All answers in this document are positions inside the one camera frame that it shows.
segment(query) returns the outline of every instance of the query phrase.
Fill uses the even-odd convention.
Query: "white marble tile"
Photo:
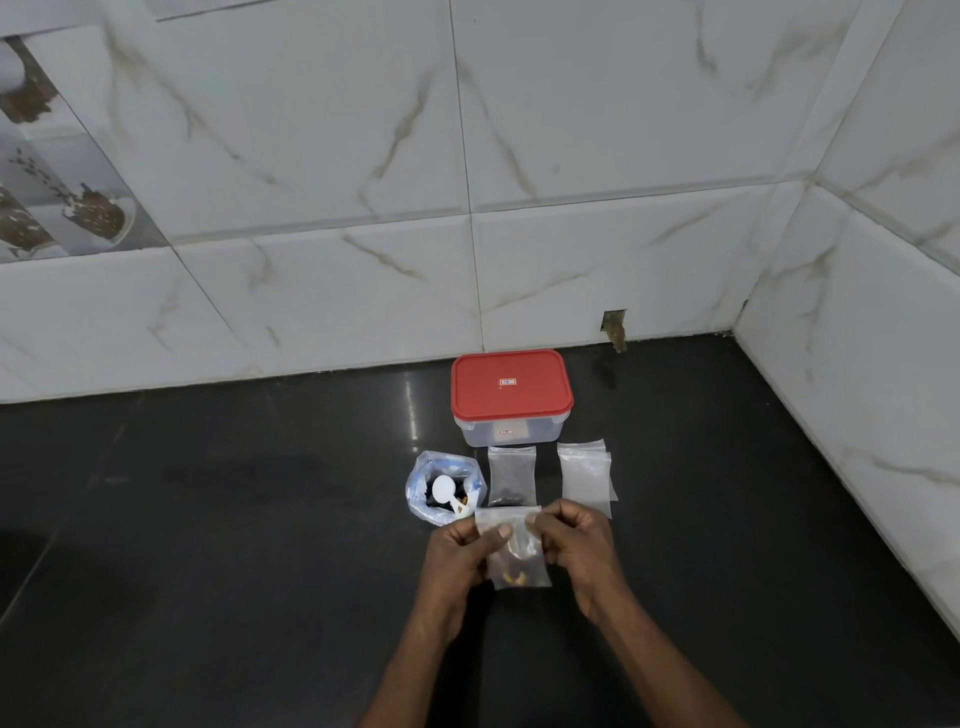
[[[241,376],[249,354],[174,252],[0,266],[0,366],[44,396]]]
[[[3,351],[8,346],[0,341],[0,358],[4,358]],[[36,400],[40,393],[27,384],[19,376],[11,374],[0,367],[0,404],[13,401]]]
[[[452,0],[473,211],[778,182],[858,0]]]
[[[960,279],[816,187],[735,330],[906,566],[960,557]]]
[[[171,238],[467,211],[445,0],[276,0],[29,47]]]
[[[923,572],[920,583],[960,639],[960,560],[947,561]]]
[[[723,298],[709,318],[710,328],[733,327],[803,194],[803,182],[770,185],[767,202],[754,223],[744,254],[737,257],[727,277]]]
[[[960,272],[960,3],[907,0],[818,175]]]
[[[605,310],[628,338],[717,330],[749,293],[738,275],[769,186],[474,214],[488,350],[604,341]],[[743,298],[730,306],[735,281]]]
[[[466,215],[178,252],[267,373],[481,350]]]
[[[857,90],[876,60],[904,0],[862,0],[840,51],[817,95],[784,174],[816,170]]]

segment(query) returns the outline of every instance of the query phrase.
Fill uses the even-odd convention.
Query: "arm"
[[[464,621],[467,593],[483,580],[484,559],[508,538],[508,525],[480,536],[473,518],[438,528],[430,537],[414,608],[357,728],[420,728],[426,723],[440,661]]]
[[[637,603],[602,513],[561,498],[530,525],[547,561],[569,572],[580,611],[600,628],[658,728],[746,728]]]

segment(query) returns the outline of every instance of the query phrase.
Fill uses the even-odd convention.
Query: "left hand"
[[[509,525],[480,536],[471,516],[438,528],[423,557],[413,618],[427,630],[439,628],[444,644],[460,633],[467,592],[486,578],[484,560],[510,538]]]

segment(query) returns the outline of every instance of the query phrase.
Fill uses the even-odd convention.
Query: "hand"
[[[423,557],[412,619],[427,630],[439,627],[444,644],[453,642],[464,621],[467,592],[487,578],[484,560],[507,543],[511,530],[503,524],[481,536],[473,516],[438,528]]]
[[[601,603],[628,594],[613,547],[610,521],[600,511],[560,498],[527,517],[527,525],[543,541],[547,563],[560,564],[570,574],[577,606],[596,623]]]

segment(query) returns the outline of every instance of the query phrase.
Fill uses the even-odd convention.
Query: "small plastic bag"
[[[537,447],[488,448],[490,457],[490,500],[495,505],[537,505],[534,467]]]
[[[449,475],[461,483],[467,496],[467,507],[460,514],[427,502],[427,483],[438,475]],[[487,481],[480,472],[480,464],[472,457],[424,450],[417,456],[414,469],[407,477],[406,495],[407,505],[417,518],[434,525],[447,525],[473,513],[487,495]]]
[[[564,497],[596,508],[610,518],[610,454],[573,449],[558,449],[557,453],[564,474]]]
[[[600,440],[594,440],[592,443],[557,443],[557,453],[560,454],[563,450],[583,450],[583,451],[607,451],[607,443]],[[620,500],[616,496],[616,491],[613,489],[613,479],[610,480],[610,500]]]
[[[526,517],[540,507],[477,508],[474,516],[481,534],[507,523],[514,532],[495,554],[487,557],[487,575],[495,589],[553,586],[546,572],[540,537],[527,528]]]

